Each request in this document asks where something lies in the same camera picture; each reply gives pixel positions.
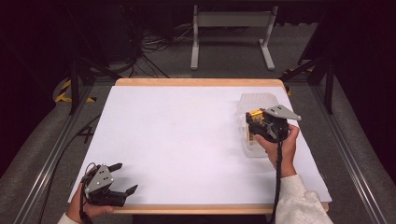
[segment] wooden table edge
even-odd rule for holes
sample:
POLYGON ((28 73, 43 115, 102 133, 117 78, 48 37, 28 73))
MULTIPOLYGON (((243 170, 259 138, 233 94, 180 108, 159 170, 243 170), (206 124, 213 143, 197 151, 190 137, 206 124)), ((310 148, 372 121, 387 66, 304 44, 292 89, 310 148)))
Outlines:
POLYGON ((120 78, 115 86, 254 86, 282 87, 280 79, 243 78, 120 78))
MULTIPOLYGON (((329 204, 321 203, 328 212, 329 204)), ((209 205, 124 205, 114 209, 115 214, 156 214, 156 215, 270 215, 272 204, 209 204, 209 205)))

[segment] white table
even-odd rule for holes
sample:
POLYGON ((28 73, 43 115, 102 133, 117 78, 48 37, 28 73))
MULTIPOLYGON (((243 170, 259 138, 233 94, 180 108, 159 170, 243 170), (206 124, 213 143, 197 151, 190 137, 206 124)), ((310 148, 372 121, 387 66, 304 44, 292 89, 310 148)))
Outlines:
MULTIPOLYGON (((238 132, 236 105, 249 92, 271 92, 292 109, 277 79, 120 79, 78 180, 90 162, 123 163, 110 189, 139 187, 116 213, 271 214, 276 171, 244 154, 238 132)), ((332 199, 302 133, 295 167, 327 210, 332 199)))

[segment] sleeve cuff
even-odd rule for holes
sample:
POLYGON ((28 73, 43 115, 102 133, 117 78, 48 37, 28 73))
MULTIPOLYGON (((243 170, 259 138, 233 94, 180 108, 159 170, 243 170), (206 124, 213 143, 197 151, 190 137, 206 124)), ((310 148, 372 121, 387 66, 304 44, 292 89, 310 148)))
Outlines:
POLYGON ((306 192, 303 179, 300 175, 283 177, 280 181, 280 188, 280 198, 286 195, 303 198, 306 192))
POLYGON ((78 222, 73 221, 72 219, 70 219, 66 213, 64 213, 61 217, 61 219, 59 220, 58 224, 78 224, 78 222))

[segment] black curtain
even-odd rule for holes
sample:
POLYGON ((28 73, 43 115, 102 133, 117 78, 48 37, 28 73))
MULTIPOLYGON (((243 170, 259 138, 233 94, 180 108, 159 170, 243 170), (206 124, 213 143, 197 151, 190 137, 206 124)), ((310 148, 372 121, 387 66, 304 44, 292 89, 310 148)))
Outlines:
POLYGON ((1 175, 55 107, 53 91, 67 76, 54 25, 45 1, 8 0, 0 7, 1 175))
POLYGON ((332 59, 377 157, 396 182, 396 3, 345 1, 326 12, 301 60, 332 59))

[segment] human hand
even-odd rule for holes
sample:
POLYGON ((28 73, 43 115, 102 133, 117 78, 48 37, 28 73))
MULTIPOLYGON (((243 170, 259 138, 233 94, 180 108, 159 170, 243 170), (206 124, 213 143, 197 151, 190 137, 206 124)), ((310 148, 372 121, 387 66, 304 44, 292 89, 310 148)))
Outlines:
MULTIPOLYGON (((296 140, 300 129, 292 124, 289 124, 289 136, 283 141, 282 145, 282 164, 281 164, 281 177, 296 175, 293 160, 296 151, 296 140)), ((277 160, 277 143, 272 143, 265 140, 261 135, 254 135, 257 142, 265 149, 268 154, 268 159, 276 168, 277 160)))
MULTIPOLYGON (((79 184, 76 193, 73 195, 72 201, 69 205, 69 208, 66 212, 66 215, 77 223, 82 223, 81 218, 79 217, 79 197, 82 191, 82 184, 79 184)), ((111 206, 97 206, 90 203, 85 203, 84 205, 84 212, 87 213, 89 217, 98 217, 102 214, 112 213, 114 211, 113 207, 111 206)))

